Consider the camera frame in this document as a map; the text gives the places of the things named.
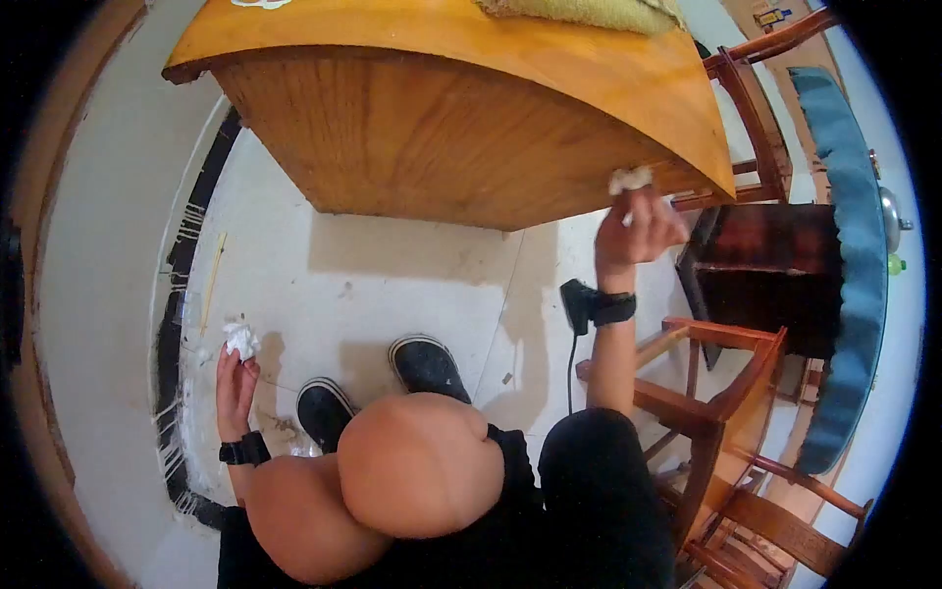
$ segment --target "yellow towel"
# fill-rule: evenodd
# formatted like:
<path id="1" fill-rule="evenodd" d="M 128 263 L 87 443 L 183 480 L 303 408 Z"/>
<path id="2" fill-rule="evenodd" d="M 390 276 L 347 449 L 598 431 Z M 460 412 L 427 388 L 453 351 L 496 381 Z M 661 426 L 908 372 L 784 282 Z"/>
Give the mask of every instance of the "yellow towel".
<path id="1" fill-rule="evenodd" d="M 643 35 L 687 30 L 676 0 L 474 0 L 495 16 L 538 16 Z"/>

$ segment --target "hand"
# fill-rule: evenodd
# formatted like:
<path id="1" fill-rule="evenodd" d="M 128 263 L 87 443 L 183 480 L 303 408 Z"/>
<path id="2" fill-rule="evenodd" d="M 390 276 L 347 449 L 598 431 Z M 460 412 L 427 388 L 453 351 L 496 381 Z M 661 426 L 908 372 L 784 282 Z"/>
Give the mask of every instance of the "hand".
<path id="1" fill-rule="evenodd" d="M 625 227 L 622 219 L 630 213 Z M 690 238 L 680 215 L 654 187 L 625 190 L 615 197 L 595 236 L 598 288 L 615 294 L 635 289 L 635 264 L 651 262 L 672 245 Z"/>
<path id="2" fill-rule="evenodd" d="M 239 362 L 238 350 L 228 353 L 222 344 L 216 364 L 216 420 L 223 442 L 237 442 L 249 432 L 249 410 L 260 371 L 254 358 Z"/>

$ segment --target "tissue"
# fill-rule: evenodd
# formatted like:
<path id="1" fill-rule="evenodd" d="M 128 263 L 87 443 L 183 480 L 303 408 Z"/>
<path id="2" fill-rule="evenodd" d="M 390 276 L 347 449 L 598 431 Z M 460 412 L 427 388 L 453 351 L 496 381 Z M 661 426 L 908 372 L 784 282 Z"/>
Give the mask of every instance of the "tissue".
<path id="1" fill-rule="evenodd" d="M 262 344 L 248 323 L 226 323 L 222 331 L 226 334 L 226 351 L 238 350 L 239 360 L 243 362 L 262 350 Z"/>
<path id="2" fill-rule="evenodd" d="M 640 166 L 634 170 L 616 170 L 609 180 L 609 196 L 618 196 L 622 190 L 644 188 L 653 181 L 654 175 L 648 166 Z"/>

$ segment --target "watch strap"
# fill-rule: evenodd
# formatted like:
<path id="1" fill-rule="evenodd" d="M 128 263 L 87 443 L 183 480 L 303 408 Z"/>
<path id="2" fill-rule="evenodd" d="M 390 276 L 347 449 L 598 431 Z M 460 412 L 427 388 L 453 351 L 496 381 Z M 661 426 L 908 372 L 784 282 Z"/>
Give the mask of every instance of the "watch strap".
<path id="1" fill-rule="evenodd" d="M 633 292 L 616 295 L 600 292 L 596 298 L 592 321 L 595 327 L 628 321 L 635 316 L 637 308 L 638 299 Z"/>
<path id="2" fill-rule="evenodd" d="M 248 432 L 237 442 L 223 442 L 219 448 L 219 461 L 227 465 L 260 465 L 270 460 L 268 446 L 261 432 Z"/>

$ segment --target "bottle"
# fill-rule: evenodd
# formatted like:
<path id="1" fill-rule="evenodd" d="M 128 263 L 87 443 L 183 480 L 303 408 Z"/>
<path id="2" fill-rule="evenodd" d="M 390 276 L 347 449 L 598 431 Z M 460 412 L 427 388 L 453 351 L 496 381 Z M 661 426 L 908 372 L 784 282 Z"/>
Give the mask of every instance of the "bottle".
<path id="1" fill-rule="evenodd" d="M 886 262 L 886 269 L 889 270 L 890 276 L 899 276 L 900 272 L 906 270 L 906 260 L 900 260 L 898 255 L 890 254 Z"/>

